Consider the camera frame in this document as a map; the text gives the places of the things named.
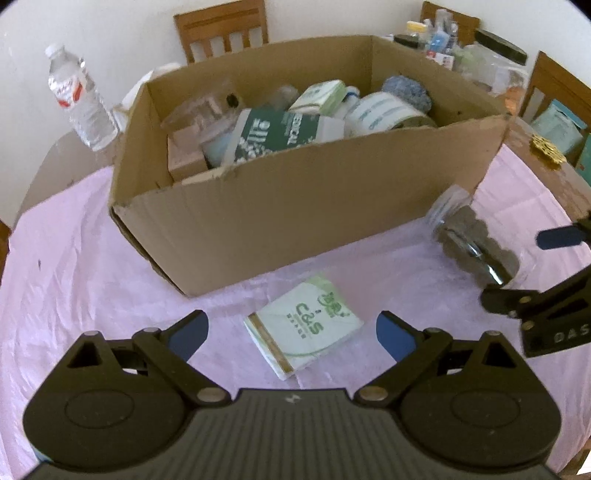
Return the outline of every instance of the screw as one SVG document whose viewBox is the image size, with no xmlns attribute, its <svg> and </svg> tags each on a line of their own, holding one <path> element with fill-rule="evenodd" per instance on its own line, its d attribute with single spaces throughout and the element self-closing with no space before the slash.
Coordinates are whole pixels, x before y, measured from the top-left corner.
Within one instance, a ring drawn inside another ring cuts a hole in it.
<svg viewBox="0 0 591 480">
<path fill-rule="evenodd" d="M 527 332 L 528 330 L 531 330 L 533 327 L 535 327 L 535 322 L 533 322 L 532 320 L 528 320 L 523 325 L 521 325 L 521 330 Z"/>
<path fill-rule="evenodd" d="M 359 396 L 365 401 L 382 401 L 388 398 L 388 390 L 370 385 L 359 390 Z"/>
<path fill-rule="evenodd" d="M 226 398 L 226 391 L 219 387 L 206 387 L 199 390 L 197 399 L 204 403 L 219 403 Z"/>
</svg>

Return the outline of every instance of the brown box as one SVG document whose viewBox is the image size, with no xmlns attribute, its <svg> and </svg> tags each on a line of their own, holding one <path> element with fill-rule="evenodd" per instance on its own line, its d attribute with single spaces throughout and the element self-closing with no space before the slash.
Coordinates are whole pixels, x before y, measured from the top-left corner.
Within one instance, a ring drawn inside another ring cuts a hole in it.
<svg viewBox="0 0 591 480">
<path fill-rule="evenodd" d="M 168 172 L 173 181 L 181 181 L 207 170 L 201 149 L 185 153 L 168 138 Z"/>
<path fill-rule="evenodd" d="M 173 185 L 161 119 L 227 76 L 248 105 L 279 85 L 304 91 L 335 78 L 367 95 L 395 74 L 423 83 L 441 128 L 309 145 Z M 377 37 L 250 48 L 142 88 L 115 166 L 111 215 L 160 274 L 196 296 L 424 216 L 453 183 L 473 192 L 507 126 L 500 101 Z"/>
</svg>

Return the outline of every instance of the plastic water bottle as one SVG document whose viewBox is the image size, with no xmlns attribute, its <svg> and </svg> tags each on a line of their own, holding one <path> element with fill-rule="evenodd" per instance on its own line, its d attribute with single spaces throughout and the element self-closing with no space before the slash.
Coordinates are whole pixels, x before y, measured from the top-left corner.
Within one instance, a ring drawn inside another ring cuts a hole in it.
<svg viewBox="0 0 591 480">
<path fill-rule="evenodd" d="M 119 130 L 86 71 L 85 61 L 61 44 L 50 45 L 45 54 L 51 60 L 49 88 L 67 111 L 72 127 L 92 151 L 105 148 Z"/>
</svg>

